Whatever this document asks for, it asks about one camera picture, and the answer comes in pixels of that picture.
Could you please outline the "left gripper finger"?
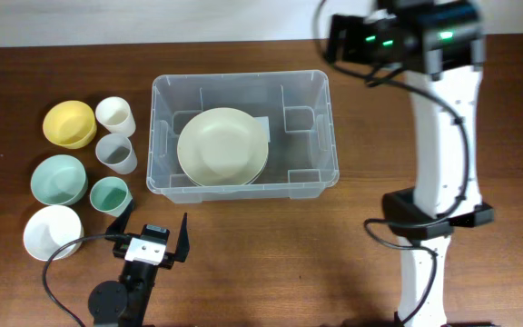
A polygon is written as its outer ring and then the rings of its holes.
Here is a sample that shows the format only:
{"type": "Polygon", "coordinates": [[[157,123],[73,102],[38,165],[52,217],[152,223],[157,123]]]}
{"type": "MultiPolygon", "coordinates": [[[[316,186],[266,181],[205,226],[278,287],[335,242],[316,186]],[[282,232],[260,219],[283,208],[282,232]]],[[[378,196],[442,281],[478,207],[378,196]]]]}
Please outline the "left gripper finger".
{"type": "Polygon", "coordinates": [[[181,228],[178,235],[176,250],[174,254],[174,260],[179,263],[184,263],[188,257],[190,251],[190,241],[188,235],[188,214],[183,215],[181,228]]]}
{"type": "Polygon", "coordinates": [[[134,207],[135,202],[134,200],[131,200],[126,206],[124,212],[121,213],[106,229],[106,239],[120,239],[122,236],[126,238],[124,231],[134,210],[134,207]]]}

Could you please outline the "beige bowl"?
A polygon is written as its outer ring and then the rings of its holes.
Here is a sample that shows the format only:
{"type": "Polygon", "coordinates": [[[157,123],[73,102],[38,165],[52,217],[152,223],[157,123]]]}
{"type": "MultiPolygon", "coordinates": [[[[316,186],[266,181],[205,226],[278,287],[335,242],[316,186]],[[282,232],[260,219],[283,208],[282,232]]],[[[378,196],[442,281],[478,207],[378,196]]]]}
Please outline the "beige bowl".
{"type": "Polygon", "coordinates": [[[230,107],[197,114],[179,136],[179,164],[200,186],[252,183],[269,160],[269,144],[255,143],[260,128],[253,116],[230,107]]]}

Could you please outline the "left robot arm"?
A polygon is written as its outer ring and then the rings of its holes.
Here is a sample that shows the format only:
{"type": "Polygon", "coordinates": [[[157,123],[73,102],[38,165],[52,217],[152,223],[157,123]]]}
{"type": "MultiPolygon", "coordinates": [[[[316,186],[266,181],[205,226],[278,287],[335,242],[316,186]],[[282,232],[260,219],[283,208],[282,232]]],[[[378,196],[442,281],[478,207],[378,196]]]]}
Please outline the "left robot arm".
{"type": "Polygon", "coordinates": [[[98,284],[88,298],[88,310],[95,326],[141,326],[159,270],[183,263],[190,251],[187,218],[183,217],[175,251],[167,251],[170,231],[146,224],[139,234],[124,230],[134,209],[124,212],[106,229],[105,239],[113,242],[113,256],[124,262],[116,281],[98,284]]]}

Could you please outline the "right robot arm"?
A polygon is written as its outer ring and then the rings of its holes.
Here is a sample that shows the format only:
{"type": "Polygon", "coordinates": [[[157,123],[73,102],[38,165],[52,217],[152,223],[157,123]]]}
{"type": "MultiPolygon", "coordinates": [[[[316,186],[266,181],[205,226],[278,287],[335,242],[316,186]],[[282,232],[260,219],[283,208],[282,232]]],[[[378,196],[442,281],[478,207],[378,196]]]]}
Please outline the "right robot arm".
{"type": "Polygon", "coordinates": [[[378,1],[364,16],[334,15],[321,59],[370,88],[410,94],[416,135],[413,187],[386,193],[380,223],[400,252],[398,326],[444,326],[444,269],[456,228],[491,223],[480,193],[476,114],[486,61],[479,7],[471,1],[378,1]]]}

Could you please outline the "mint green cup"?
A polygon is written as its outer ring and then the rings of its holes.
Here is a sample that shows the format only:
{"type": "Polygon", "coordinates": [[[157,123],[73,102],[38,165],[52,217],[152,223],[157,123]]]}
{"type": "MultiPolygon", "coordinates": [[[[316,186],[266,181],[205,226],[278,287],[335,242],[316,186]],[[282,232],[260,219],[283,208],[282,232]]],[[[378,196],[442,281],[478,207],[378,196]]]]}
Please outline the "mint green cup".
{"type": "Polygon", "coordinates": [[[99,180],[90,192],[93,208],[101,213],[119,217],[133,200],[124,180],[110,176],[99,180]]]}

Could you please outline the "white bowl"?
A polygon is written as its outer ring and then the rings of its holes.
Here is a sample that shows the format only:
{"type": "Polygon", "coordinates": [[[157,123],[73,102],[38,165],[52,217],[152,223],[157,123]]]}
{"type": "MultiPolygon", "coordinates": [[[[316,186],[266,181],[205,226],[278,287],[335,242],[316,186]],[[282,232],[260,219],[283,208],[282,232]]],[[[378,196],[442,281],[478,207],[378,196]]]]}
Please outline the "white bowl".
{"type": "Polygon", "coordinates": [[[23,243],[36,260],[47,261],[61,246],[84,236],[79,215],[70,207],[51,205],[36,212],[27,222],[23,243]]]}

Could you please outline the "mint green bowl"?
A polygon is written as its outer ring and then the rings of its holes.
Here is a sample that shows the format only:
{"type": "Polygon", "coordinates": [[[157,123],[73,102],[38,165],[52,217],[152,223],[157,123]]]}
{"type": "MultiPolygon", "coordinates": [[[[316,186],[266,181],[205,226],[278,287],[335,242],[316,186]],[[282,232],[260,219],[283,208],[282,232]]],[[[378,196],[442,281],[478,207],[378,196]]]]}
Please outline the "mint green bowl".
{"type": "Polygon", "coordinates": [[[34,198],[45,205],[72,205],[88,189],[84,165],[75,157],[58,154],[42,161],[32,174],[30,188],[34,198]]]}

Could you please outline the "translucent grey cup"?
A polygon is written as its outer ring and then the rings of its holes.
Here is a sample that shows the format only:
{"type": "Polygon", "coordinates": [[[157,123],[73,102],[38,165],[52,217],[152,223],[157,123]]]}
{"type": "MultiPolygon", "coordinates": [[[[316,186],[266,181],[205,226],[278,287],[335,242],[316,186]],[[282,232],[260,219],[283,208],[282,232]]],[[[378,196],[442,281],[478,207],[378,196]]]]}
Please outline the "translucent grey cup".
{"type": "Polygon", "coordinates": [[[131,141],[122,134],[108,134],[95,146],[97,159],[118,174],[132,173],[138,160],[131,141]]]}

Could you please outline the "cream cup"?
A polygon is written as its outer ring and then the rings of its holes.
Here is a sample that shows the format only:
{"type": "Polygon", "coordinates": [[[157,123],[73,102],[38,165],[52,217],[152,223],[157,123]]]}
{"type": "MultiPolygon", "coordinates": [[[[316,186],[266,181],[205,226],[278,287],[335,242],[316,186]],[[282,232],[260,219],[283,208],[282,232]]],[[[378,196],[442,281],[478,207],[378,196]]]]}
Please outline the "cream cup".
{"type": "Polygon", "coordinates": [[[95,108],[95,117],[111,134],[130,137],[136,130],[131,106],[122,97],[103,99],[95,108]]]}

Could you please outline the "yellow bowl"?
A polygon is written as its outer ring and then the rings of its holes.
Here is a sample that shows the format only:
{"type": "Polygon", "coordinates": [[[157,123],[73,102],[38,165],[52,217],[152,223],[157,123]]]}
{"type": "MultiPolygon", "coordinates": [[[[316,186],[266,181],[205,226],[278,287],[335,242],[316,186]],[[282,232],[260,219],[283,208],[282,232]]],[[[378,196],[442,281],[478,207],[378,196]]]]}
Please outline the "yellow bowl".
{"type": "Polygon", "coordinates": [[[88,104],[81,101],[61,102],[44,117],[43,132],[52,144],[66,149],[83,148],[96,136],[94,112],[88,104]]]}

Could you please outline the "clear plastic storage bin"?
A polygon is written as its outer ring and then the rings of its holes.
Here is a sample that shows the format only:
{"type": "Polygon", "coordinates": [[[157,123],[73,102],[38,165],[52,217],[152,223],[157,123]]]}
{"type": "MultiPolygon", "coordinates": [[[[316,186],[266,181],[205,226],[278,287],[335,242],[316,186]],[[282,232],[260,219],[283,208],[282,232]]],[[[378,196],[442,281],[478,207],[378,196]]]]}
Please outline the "clear plastic storage bin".
{"type": "Polygon", "coordinates": [[[340,178],[320,70],[153,81],[146,184],[173,203],[318,197],[340,178]]]}

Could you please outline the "white label in bin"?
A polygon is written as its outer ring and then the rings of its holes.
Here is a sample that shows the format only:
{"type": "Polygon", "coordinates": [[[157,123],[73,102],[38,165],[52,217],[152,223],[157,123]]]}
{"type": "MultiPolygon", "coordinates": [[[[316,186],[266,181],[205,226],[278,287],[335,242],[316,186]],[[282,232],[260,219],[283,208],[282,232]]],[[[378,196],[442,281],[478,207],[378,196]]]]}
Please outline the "white label in bin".
{"type": "Polygon", "coordinates": [[[267,144],[271,141],[270,121],[268,116],[255,117],[254,120],[261,127],[255,132],[255,143],[260,144],[265,141],[267,144]]]}

